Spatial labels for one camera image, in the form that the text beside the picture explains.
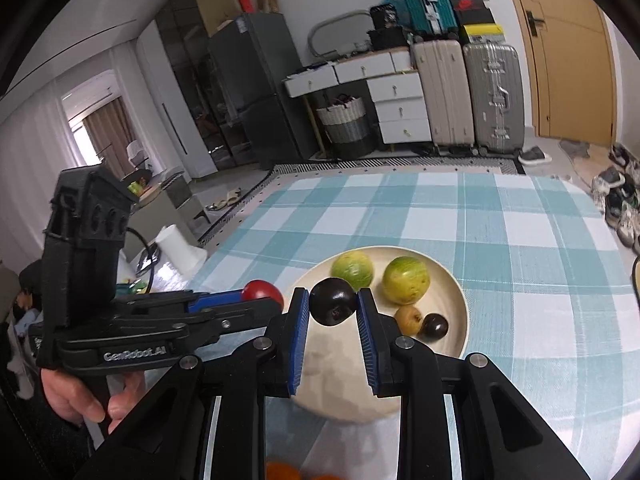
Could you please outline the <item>person's left hand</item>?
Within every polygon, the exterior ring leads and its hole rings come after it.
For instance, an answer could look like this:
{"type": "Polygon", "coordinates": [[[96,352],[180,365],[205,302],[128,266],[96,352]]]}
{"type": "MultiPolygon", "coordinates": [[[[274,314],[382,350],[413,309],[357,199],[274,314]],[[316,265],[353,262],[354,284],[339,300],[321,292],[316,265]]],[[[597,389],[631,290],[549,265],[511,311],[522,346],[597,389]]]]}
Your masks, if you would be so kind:
{"type": "Polygon", "coordinates": [[[40,370],[44,395],[53,411],[68,422],[80,424],[85,418],[90,422],[111,419],[111,434],[145,394],[143,372],[124,375],[124,390],[111,396],[103,406],[89,388],[78,378],[64,370],[40,370]]]}

